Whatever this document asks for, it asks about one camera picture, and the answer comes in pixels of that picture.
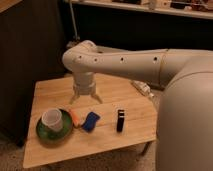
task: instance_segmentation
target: green bowl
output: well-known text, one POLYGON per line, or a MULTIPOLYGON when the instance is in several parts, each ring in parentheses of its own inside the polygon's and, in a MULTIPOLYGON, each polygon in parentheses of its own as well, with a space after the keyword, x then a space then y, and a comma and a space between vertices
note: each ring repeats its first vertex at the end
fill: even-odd
POLYGON ((36 133, 39 139, 45 143, 56 143, 64 139, 73 129, 73 121, 70 117, 70 114, 60 109, 62 112, 63 128, 59 132, 54 132, 47 128, 42 122, 41 118, 39 119, 36 125, 36 133))

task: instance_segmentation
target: wooden table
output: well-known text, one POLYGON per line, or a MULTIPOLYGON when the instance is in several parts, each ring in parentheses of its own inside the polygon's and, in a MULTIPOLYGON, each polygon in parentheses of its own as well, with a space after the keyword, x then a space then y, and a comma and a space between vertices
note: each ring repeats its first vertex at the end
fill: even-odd
POLYGON ((72 77, 36 83, 24 154, 24 168, 50 164, 90 154, 127 147, 156 138, 156 110, 151 101, 142 96, 130 80, 95 75, 97 91, 103 100, 99 104, 89 96, 70 105, 73 95, 72 77), (50 147, 40 143, 35 132, 36 123, 48 108, 73 109, 83 122, 90 111, 101 116, 92 133, 74 129, 62 143, 50 147), (125 110, 122 133, 116 132, 117 109, 125 110))

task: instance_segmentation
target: orange object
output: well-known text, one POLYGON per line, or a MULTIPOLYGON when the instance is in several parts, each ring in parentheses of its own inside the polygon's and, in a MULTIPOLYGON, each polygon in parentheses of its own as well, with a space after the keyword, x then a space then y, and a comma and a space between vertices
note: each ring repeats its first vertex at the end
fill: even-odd
POLYGON ((78 119, 77 115, 75 114, 75 112, 73 112, 73 110, 70 109, 69 110, 69 114, 72 117, 72 121, 73 121, 74 126, 76 128, 78 128, 79 126, 81 126, 80 123, 79 123, 79 119, 78 119))

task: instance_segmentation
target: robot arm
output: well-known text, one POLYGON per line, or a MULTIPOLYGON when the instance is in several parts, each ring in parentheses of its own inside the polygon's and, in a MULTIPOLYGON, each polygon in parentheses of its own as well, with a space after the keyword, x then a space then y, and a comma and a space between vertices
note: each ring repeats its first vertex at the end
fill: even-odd
POLYGON ((93 72, 166 87, 158 111, 156 170, 213 170, 212 51, 98 53, 84 41, 64 54, 63 63, 73 72, 77 96, 95 96, 93 72))
POLYGON ((190 58, 201 53, 203 51, 175 49, 98 53, 93 42, 84 41, 64 53, 63 63, 73 72, 77 94, 92 94, 95 91, 93 72, 165 88, 190 58))

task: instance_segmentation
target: floor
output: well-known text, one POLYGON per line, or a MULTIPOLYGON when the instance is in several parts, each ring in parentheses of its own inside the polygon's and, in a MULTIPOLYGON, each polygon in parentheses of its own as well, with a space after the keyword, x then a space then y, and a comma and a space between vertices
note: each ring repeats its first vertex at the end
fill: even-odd
MULTIPOLYGON (((153 90, 153 103, 159 106, 160 91, 153 90)), ((155 142, 142 157, 144 144, 67 160, 49 166, 23 169, 24 147, 0 140, 0 170, 4 171, 155 171, 155 142)))

